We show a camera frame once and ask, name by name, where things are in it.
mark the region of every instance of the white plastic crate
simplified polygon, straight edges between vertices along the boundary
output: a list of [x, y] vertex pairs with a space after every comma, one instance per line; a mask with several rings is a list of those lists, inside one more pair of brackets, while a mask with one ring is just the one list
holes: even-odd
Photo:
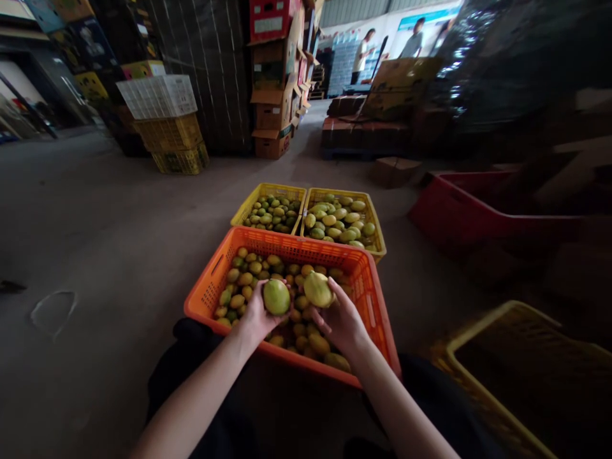
[[159, 75], [118, 82], [135, 119], [170, 118], [197, 112], [189, 75]]

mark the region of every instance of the person's right hand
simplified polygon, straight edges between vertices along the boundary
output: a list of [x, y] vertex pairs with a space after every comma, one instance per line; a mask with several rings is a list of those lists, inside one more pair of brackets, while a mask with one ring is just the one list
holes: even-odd
[[312, 318], [326, 338], [349, 359], [357, 349], [370, 342], [365, 325], [355, 304], [331, 277], [328, 284], [336, 294], [336, 301], [327, 309], [312, 306]]

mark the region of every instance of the forearm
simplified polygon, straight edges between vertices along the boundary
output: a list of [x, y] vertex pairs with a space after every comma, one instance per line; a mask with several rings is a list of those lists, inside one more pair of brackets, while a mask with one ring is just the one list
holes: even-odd
[[236, 327], [162, 405], [133, 451], [133, 459], [187, 458], [258, 343]]
[[400, 459], [458, 458], [372, 341], [347, 357]]

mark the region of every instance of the blue pallet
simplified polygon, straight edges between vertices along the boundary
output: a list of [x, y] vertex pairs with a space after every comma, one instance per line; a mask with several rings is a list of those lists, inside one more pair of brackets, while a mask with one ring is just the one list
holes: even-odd
[[406, 156], [406, 152], [397, 149], [390, 150], [363, 150], [349, 148], [321, 148], [321, 157], [325, 161], [334, 159], [356, 159], [358, 161], [374, 161], [375, 159], [388, 156]]

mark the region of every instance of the yellow crate rim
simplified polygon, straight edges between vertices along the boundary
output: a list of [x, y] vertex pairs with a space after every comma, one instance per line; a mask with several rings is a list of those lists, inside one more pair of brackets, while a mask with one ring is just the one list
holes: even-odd
[[[483, 331], [485, 328], [493, 324], [497, 319], [507, 314], [510, 310], [514, 308], [525, 309], [525, 312], [528, 314], [537, 317], [543, 321], [549, 322], [555, 328], [560, 328], [562, 325], [556, 320], [550, 318], [546, 314], [538, 311], [537, 309], [531, 307], [530, 305], [519, 302], [516, 300], [511, 300], [495, 310], [491, 311], [485, 317], [480, 319], [479, 321], [472, 323], [471, 325], [462, 328], [458, 331], [454, 337], [448, 342], [446, 348], [444, 350], [444, 356], [437, 356], [435, 358], [435, 362], [437, 366], [444, 370], [446, 364], [449, 363], [451, 370], [457, 371], [461, 374], [468, 382], [475, 387], [479, 392], [479, 396], [481, 397], [481, 401], [488, 404], [494, 411], [497, 411], [497, 414], [505, 417], [510, 424], [516, 429], [516, 432], [519, 433], [527, 443], [529, 443], [536, 451], [538, 451], [543, 457], [548, 459], [558, 459], [557, 455], [554, 454], [544, 443], [542, 443], [521, 421], [518, 420], [516, 416], [514, 416], [502, 403], [500, 403], [495, 396], [491, 392], [489, 392], [468, 370], [465, 368], [456, 358], [456, 351], [465, 345], [469, 340], [473, 339], [478, 333]], [[564, 337], [564, 339], [576, 343], [579, 346], [588, 346], [591, 347], [594, 351], [601, 353], [602, 355], [608, 356], [612, 359], [612, 353], [608, 352], [604, 348], [597, 346], [596, 344], [585, 343], [578, 340], [573, 340], [568, 337]]]
[[275, 194], [279, 191], [289, 191], [296, 193], [298, 195], [298, 199], [293, 201], [300, 201], [300, 211], [297, 212], [298, 218], [295, 221], [295, 225], [293, 225], [293, 229], [291, 230], [291, 235], [295, 236], [300, 228], [302, 222], [302, 212], [304, 209], [305, 199], [307, 195], [306, 188], [292, 187], [289, 185], [280, 185], [280, 184], [269, 184], [269, 183], [260, 183], [257, 187], [251, 192], [249, 197], [241, 204], [238, 208], [238, 211], [234, 215], [234, 217], [229, 222], [232, 226], [242, 226], [247, 216], [251, 213], [251, 209], [253, 208], [253, 204], [257, 201], [260, 196], [268, 196], [269, 194]]
[[336, 189], [332, 189], [332, 188], [309, 188], [308, 190], [308, 196], [306, 196], [306, 199], [304, 201], [304, 206], [303, 206], [303, 212], [302, 212], [302, 225], [300, 227], [300, 236], [305, 237], [304, 234], [304, 217], [307, 215], [308, 209], [311, 207], [310, 205], [310, 199], [314, 198], [314, 195], [316, 193], [323, 193], [323, 194], [333, 194], [333, 195], [339, 195], [339, 196], [346, 196], [347, 198], [359, 198], [361, 200], [364, 200], [366, 203], [366, 211], [370, 212], [372, 214], [372, 222], [374, 223], [374, 225], [376, 226], [376, 232], [374, 233], [378, 239], [378, 246], [380, 248], [380, 251], [378, 252], [370, 252], [368, 251], [373, 257], [374, 257], [374, 261], [376, 262], [376, 264], [378, 264], [380, 262], [380, 260], [382, 260], [382, 258], [387, 255], [387, 246], [384, 244], [384, 238], [383, 238], [383, 229], [381, 228], [381, 222], [378, 219], [378, 215], [376, 214], [376, 209], [374, 208], [374, 204], [372, 203], [372, 199], [370, 198], [370, 195], [367, 193], [362, 193], [360, 191], [347, 191], [347, 190], [336, 190]]

